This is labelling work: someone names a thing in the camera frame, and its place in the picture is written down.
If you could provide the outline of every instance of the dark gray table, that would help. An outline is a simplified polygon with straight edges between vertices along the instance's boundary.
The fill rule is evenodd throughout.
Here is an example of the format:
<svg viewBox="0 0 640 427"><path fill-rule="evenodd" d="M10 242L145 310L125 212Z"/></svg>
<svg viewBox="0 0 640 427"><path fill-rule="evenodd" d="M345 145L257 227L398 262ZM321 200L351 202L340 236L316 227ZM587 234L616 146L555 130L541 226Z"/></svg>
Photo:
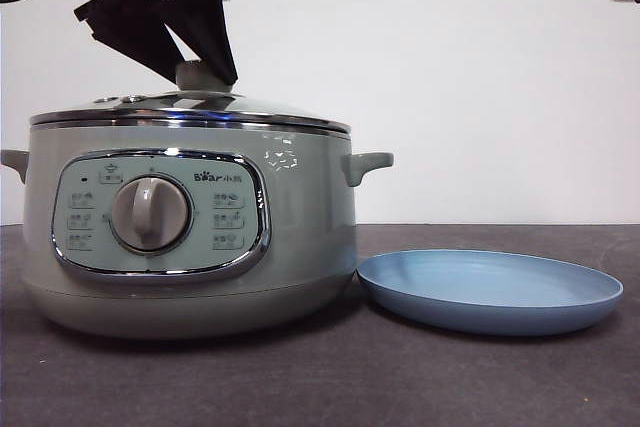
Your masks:
<svg viewBox="0 0 640 427"><path fill-rule="evenodd" d="M20 228L3 228L3 425L640 425L640 226L361 226L359 237L362 256L474 248L577 262L626 294L588 330L503 339L405 321L354 280L330 307L268 331L128 342L36 314L18 278Z"/></svg>

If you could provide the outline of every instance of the white wall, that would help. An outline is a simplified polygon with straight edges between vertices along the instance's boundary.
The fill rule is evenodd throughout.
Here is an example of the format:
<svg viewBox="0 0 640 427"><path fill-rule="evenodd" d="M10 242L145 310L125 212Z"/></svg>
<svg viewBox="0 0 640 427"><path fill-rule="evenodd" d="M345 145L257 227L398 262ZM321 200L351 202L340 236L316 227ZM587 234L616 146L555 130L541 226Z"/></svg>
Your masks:
<svg viewBox="0 0 640 427"><path fill-rule="evenodd" d="M2 142L27 118L171 88L91 40L86 0L2 7ZM396 166L360 222L640 222L640 6L610 0L232 0L236 91L353 126ZM2 170L2 221L23 190Z"/></svg>

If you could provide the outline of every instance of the lid rim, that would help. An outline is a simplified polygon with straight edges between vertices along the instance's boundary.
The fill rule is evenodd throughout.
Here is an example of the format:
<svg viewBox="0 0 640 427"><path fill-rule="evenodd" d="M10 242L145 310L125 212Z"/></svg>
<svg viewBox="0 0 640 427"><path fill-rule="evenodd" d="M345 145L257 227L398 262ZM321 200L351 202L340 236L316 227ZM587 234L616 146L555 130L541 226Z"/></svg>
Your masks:
<svg viewBox="0 0 640 427"><path fill-rule="evenodd" d="M215 121L215 122L243 122L271 125L291 125L300 127L314 127L322 130L351 133L347 124L313 117L295 115L268 114L241 111L212 111L199 109L183 109L175 107L164 108L127 108L115 107L110 109L83 109L59 112L47 112L34 115L29 119L31 126L58 122L92 122L102 120L183 120L183 121Z"/></svg>

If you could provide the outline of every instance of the blue plate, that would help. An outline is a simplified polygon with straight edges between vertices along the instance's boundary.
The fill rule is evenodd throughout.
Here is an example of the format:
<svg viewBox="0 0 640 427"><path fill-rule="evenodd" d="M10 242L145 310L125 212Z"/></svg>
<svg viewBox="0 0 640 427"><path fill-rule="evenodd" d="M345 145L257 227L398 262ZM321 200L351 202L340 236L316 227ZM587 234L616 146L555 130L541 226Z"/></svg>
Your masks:
<svg viewBox="0 0 640 427"><path fill-rule="evenodd" d="M491 335L552 335L595 324L622 283L576 264L473 250L371 257L358 277L386 309L425 324Z"/></svg>

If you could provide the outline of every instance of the glass lid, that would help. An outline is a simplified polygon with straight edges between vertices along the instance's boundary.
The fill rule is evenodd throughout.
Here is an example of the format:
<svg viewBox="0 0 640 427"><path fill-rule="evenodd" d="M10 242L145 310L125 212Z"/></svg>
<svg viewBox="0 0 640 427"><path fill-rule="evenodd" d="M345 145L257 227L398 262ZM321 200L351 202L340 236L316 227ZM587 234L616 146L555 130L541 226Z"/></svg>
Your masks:
<svg viewBox="0 0 640 427"><path fill-rule="evenodd" d="M255 123L313 127L348 134L350 127L286 105L249 99L241 95L186 90L160 95L131 95L95 100L79 109L31 117L31 125L60 122L119 120L175 120Z"/></svg>

